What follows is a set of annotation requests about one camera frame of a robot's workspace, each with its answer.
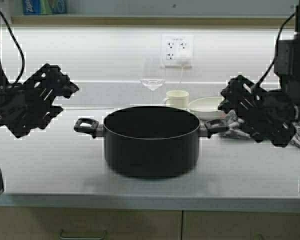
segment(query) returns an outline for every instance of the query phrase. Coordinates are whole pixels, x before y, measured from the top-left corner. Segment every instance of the electrical outlet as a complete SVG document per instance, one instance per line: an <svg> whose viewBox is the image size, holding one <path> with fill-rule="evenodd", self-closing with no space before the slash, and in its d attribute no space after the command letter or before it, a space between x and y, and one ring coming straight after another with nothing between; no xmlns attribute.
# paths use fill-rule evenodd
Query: electrical outlet
<svg viewBox="0 0 300 240"><path fill-rule="evenodd" d="M172 52L168 52L168 53L166 54L166 60L167 60L167 61L173 61L173 60L175 60L175 54L172 53Z"/></svg>
<svg viewBox="0 0 300 240"><path fill-rule="evenodd" d="M194 36L164 34L161 54L166 67L191 67L194 58Z"/></svg>

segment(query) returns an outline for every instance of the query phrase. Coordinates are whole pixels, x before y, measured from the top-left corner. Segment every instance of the pot handle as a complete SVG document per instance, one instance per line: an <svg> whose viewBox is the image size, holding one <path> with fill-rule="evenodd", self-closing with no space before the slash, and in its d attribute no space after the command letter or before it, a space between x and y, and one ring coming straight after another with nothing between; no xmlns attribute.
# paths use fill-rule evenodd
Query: pot handle
<svg viewBox="0 0 300 240"><path fill-rule="evenodd" d="M91 126L81 126L82 124L89 124ZM96 137L103 137L103 125L90 118L80 118L74 125L74 130L77 133L89 134L94 139Z"/></svg>
<svg viewBox="0 0 300 240"><path fill-rule="evenodd" d="M216 119L216 120L205 122L204 126L200 127L199 136L210 139L212 135L218 133L224 133L227 132L228 130L229 130L229 126L225 123L224 120Z"/></svg>

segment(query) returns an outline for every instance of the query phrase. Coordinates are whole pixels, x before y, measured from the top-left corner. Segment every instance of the cooking pot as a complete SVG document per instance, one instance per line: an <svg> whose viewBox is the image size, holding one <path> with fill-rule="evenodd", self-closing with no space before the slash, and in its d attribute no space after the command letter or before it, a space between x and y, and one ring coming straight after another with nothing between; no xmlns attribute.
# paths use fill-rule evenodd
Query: cooking pot
<svg viewBox="0 0 300 240"><path fill-rule="evenodd" d="M169 178L194 168L200 137L226 132L222 120L201 124L192 113L165 106L115 111L103 124L80 118L74 130L104 138L104 156L116 172L136 178Z"/></svg>

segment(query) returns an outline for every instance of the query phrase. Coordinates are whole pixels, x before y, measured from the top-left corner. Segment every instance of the wall shelf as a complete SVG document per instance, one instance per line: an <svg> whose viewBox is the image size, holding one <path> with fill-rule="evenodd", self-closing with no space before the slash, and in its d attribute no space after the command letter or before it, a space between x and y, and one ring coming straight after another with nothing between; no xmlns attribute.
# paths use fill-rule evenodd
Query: wall shelf
<svg viewBox="0 0 300 240"><path fill-rule="evenodd" d="M15 15L11 17L12 24L16 26L193 26L196 28L279 28L285 18L261 18L261 17L112 17L89 16L79 14L25 16ZM286 28L293 29L292 20Z"/></svg>

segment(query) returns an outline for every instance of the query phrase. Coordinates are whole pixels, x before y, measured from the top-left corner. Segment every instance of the cabinet door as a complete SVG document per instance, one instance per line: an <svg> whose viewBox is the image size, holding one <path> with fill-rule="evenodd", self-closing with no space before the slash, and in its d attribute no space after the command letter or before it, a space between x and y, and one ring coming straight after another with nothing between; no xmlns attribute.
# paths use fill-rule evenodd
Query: cabinet door
<svg viewBox="0 0 300 240"><path fill-rule="evenodd" d="M248 213L193 212L183 215L183 240L249 240Z"/></svg>
<svg viewBox="0 0 300 240"><path fill-rule="evenodd" d="M300 214L251 214L251 233L261 234L265 240L300 240Z"/></svg>
<svg viewBox="0 0 300 240"><path fill-rule="evenodd" d="M300 240L300 214L192 212L183 240Z"/></svg>
<svg viewBox="0 0 300 240"><path fill-rule="evenodd" d="M106 240L179 240L182 213L73 208L0 207L0 240L57 240L101 237Z"/></svg>

